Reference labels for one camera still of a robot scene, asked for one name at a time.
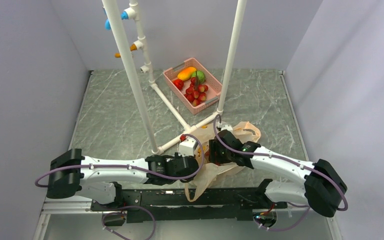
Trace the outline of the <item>translucent orange plastic bag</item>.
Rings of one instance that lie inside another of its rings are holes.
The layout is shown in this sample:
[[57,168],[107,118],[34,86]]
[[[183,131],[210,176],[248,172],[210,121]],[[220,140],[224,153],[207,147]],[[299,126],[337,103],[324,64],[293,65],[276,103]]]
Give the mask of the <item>translucent orange plastic bag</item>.
[[[261,131],[248,121],[241,121],[237,125],[228,128],[242,143],[247,141],[257,142],[261,137]],[[192,132],[192,135],[200,140],[205,154],[208,154],[209,140],[215,137],[212,124],[209,123],[196,129]],[[196,202],[207,188],[221,183],[226,177],[234,176],[243,169],[243,166],[238,166],[233,162],[220,165],[211,163],[209,156],[206,155],[204,164],[197,175],[194,176],[191,182],[184,184],[186,199],[191,203]]]

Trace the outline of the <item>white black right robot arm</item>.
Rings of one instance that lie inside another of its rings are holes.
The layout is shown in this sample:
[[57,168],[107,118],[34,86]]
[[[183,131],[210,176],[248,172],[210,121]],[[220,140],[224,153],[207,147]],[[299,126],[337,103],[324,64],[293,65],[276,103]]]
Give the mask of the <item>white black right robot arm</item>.
[[309,206],[316,213],[331,218],[346,211],[348,190],[330,162],[303,161],[273,152],[259,143],[241,142],[230,131],[222,130],[209,141],[209,161],[214,164],[235,163],[239,167],[265,170],[288,181],[264,179],[255,193],[256,203],[267,208],[273,203],[288,202]]

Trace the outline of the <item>red fake strawberry bunch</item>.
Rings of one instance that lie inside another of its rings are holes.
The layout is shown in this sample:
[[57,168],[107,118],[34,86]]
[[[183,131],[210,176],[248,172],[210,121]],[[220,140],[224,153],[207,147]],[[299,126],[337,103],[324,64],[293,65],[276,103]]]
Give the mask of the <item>red fake strawberry bunch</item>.
[[207,100],[208,90],[209,87],[207,84],[200,84],[195,77],[192,77],[190,79],[189,87],[185,89],[183,95],[193,107],[197,107]]

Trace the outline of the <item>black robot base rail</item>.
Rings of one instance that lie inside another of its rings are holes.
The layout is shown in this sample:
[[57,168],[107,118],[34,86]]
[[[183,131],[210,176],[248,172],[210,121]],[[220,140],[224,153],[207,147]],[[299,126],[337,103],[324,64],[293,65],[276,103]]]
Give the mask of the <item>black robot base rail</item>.
[[286,209],[285,202],[270,204],[258,200],[255,187],[209,188],[194,202],[187,200],[182,189],[125,189],[121,203],[102,206],[95,200],[91,202],[93,212],[110,212],[125,206],[135,207],[127,210],[127,223],[151,221],[213,220],[236,219],[250,221],[259,211],[275,212]]

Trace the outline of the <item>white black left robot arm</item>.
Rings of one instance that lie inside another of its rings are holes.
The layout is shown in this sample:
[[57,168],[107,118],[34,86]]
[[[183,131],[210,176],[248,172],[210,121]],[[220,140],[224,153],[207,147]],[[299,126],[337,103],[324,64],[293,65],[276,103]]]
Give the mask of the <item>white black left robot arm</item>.
[[114,160],[84,156],[80,148],[73,148],[51,161],[50,171],[46,174],[46,197],[81,196],[117,210],[124,203],[120,182],[170,185],[176,181],[191,181],[201,168],[191,155],[175,153]]

